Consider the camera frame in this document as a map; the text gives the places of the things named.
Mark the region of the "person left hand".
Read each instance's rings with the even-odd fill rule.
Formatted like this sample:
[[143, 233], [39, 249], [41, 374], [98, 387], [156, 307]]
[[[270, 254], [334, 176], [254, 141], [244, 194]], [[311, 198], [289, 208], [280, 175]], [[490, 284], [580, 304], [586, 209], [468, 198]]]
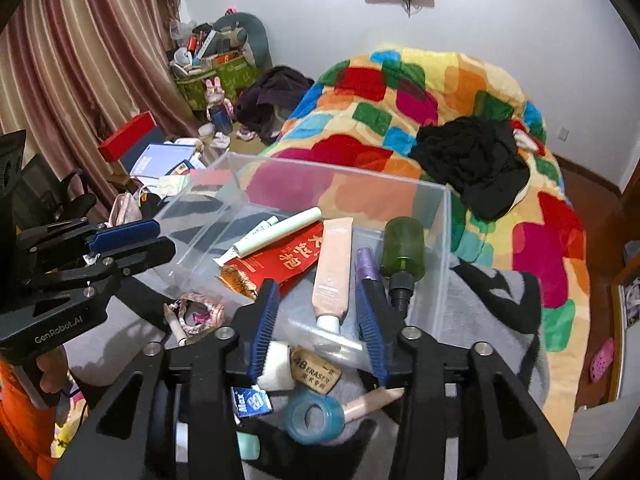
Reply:
[[36, 359], [38, 368], [42, 371], [40, 388], [45, 393], [58, 393], [67, 384], [68, 362], [65, 349], [58, 347], [43, 353]]

